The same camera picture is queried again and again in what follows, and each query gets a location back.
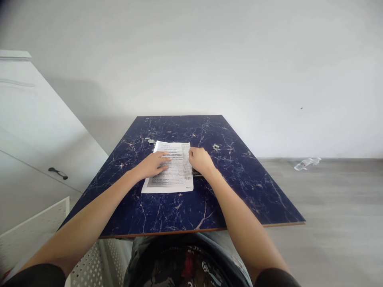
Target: perforated panel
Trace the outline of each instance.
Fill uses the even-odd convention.
[[[125,244],[123,240],[106,239],[108,252],[112,259],[110,262],[112,276],[117,279],[118,286],[122,286],[124,283],[124,277],[126,269],[128,268],[128,262],[126,261],[126,250],[122,246]]]
[[[104,284],[104,272],[105,268],[97,241],[73,269],[71,274],[72,287],[106,286]]]
[[[0,278],[12,269],[44,233],[55,233],[66,217],[69,198],[59,201],[0,235]]]

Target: wooden floor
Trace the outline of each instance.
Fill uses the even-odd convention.
[[[307,220],[267,228],[302,286],[383,286],[383,161],[260,160]]]

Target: paper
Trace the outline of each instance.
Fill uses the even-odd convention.
[[[172,161],[162,163],[169,168],[159,175],[145,179],[142,193],[176,193],[193,190],[192,166],[189,163],[190,143],[157,141],[153,152],[166,151]]]

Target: table edge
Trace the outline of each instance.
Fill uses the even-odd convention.
[[[305,225],[305,222],[287,222],[287,223],[275,223],[275,224],[264,224],[263,227],[278,227],[278,226],[294,226],[294,225]],[[211,231],[223,231],[227,228],[208,228],[208,229],[194,229],[194,230],[179,230],[169,232],[153,232],[153,233],[140,233],[140,234],[127,234],[127,235],[113,235],[113,236],[100,236],[99,239],[119,239],[119,238],[134,238],[139,236],[159,236],[159,235],[172,235],[172,234],[188,234],[197,232],[211,232]]]

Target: blue marble table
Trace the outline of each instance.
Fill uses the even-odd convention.
[[[152,152],[145,138],[203,147],[234,191],[263,225],[302,224],[305,219],[222,115],[137,117],[74,206],[63,225]],[[219,150],[213,150],[213,144]],[[222,211],[204,178],[194,190],[141,194],[137,183],[112,215],[102,238],[224,230]]]

